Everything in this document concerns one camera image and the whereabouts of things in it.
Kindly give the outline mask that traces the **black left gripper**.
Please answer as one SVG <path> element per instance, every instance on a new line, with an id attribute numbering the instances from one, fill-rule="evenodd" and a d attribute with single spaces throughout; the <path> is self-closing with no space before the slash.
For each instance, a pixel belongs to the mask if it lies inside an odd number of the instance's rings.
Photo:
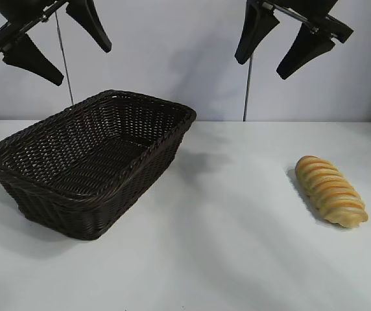
<path id="1" fill-rule="evenodd" d="M 56 86 L 63 74 L 42 54 L 26 32 L 40 22 L 46 22 L 66 2 L 62 1 L 2 1 L 0 14 L 6 23 L 0 27 L 0 52 L 7 65 L 30 71 Z M 72 17 L 106 53 L 112 50 L 94 0 L 72 0 L 66 7 Z"/>

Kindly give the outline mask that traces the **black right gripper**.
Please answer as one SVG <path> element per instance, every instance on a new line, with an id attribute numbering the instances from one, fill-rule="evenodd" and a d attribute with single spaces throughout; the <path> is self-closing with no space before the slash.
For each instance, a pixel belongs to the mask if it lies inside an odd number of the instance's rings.
<path id="1" fill-rule="evenodd" d="M 329 14 L 337 2 L 338 0 L 246 2 L 245 20 L 235 59 L 239 64 L 248 61 L 265 36 L 280 23 L 273 13 L 274 10 L 279 10 L 303 23 L 276 70 L 282 79 L 289 78 L 307 62 L 330 52 L 335 46 L 330 38 L 345 43 L 353 34 L 353 29 Z"/>

